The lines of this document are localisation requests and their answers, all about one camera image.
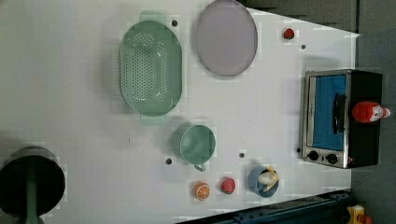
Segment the bowl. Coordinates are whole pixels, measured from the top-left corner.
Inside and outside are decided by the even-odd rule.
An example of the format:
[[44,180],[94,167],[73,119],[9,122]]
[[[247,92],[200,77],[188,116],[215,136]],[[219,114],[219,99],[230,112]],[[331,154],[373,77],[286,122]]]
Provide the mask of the bowl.
[[259,176],[268,172],[267,168],[263,166],[258,166],[254,168],[249,176],[248,176],[248,187],[257,195],[262,196],[263,198],[269,198],[276,193],[277,187],[279,185],[279,181],[276,181],[273,187],[271,187],[268,191],[262,191],[267,186],[259,182]]

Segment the green mug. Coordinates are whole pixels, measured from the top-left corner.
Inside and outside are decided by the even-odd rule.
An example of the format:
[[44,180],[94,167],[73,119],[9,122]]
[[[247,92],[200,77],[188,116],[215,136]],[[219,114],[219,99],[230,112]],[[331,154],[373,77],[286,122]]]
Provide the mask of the green mug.
[[181,157],[203,172],[215,152],[216,139],[213,132],[204,125],[184,125],[173,135],[173,147]]

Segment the orange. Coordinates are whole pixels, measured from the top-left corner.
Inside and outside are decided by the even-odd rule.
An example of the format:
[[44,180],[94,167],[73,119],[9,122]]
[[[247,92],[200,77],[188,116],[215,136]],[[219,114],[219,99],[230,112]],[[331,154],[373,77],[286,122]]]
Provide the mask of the orange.
[[199,182],[195,186],[195,196],[200,201],[207,199],[209,197],[209,192],[210,192],[209,186],[204,182]]

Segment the gray floor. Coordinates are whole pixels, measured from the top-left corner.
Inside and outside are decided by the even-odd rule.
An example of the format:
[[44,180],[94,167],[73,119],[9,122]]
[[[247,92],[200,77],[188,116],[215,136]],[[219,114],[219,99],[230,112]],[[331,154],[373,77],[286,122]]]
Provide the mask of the gray floor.
[[357,32],[357,0],[237,0],[245,7]]
[[359,67],[382,73],[383,99],[393,116],[381,122],[379,164],[352,170],[352,194],[375,223],[394,223],[396,213],[396,1],[362,1]]

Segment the purple plate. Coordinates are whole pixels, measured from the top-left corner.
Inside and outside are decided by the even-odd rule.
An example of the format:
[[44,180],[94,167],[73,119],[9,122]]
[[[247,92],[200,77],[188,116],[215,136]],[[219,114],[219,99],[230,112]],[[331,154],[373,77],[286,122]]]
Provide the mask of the purple plate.
[[253,62],[257,50],[256,24],[238,2],[218,0],[207,6],[195,32],[198,55],[211,72],[235,76]]

